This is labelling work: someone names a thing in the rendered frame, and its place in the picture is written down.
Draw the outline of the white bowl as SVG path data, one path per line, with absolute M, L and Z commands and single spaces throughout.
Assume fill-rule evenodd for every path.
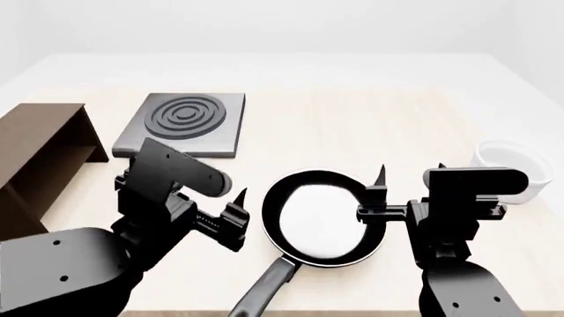
M 518 195 L 500 195 L 501 203 L 521 205 L 536 197 L 554 179 L 552 165 L 530 147 L 509 140 L 491 139 L 476 147 L 471 167 L 507 167 L 528 176 L 528 187 Z

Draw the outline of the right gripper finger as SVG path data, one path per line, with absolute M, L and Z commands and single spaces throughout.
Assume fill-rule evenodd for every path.
M 475 208 L 477 211 L 494 210 L 499 205 L 497 195 L 476 195 Z
M 364 203 L 368 205 L 386 205 L 387 193 L 386 168 L 385 165 L 382 165 L 374 184 L 366 187 Z

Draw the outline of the black frying pan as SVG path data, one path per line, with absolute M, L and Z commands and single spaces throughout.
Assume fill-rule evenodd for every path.
M 264 234 L 282 255 L 256 280 L 227 317 L 261 317 L 301 266 L 336 269 L 365 261 L 383 243 L 387 225 L 356 218 L 365 185 L 327 168 L 281 177 L 263 197 Z

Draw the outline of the grey stove plate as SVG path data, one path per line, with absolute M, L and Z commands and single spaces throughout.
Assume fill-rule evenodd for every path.
M 243 92 L 152 92 L 112 146 L 131 158 L 146 138 L 194 158 L 235 158 L 245 110 Z

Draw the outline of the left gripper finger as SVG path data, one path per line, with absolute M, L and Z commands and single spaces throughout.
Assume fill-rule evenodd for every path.
M 223 247 L 237 253 L 241 250 L 246 239 L 250 215 L 244 209 L 247 189 L 244 188 L 219 215 L 219 229 L 216 241 Z
M 120 189 L 122 189 L 123 187 L 125 187 L 126 181 L 129 177 L 130 174 L 130 169 L 131 166 L 128 166 L 127 168 L 124 169 L 124 171 L 121 174 L 118 174 L 115 179 L 114 179 L 114 190 L 118 191 Z

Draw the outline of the brown wooden cabinet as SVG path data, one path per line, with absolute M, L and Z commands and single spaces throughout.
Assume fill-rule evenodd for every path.
M 0 118 L 0 242 L 47 232 L 41 219 L 81 166 L 108 161 L 84 105 L 15 106 Z

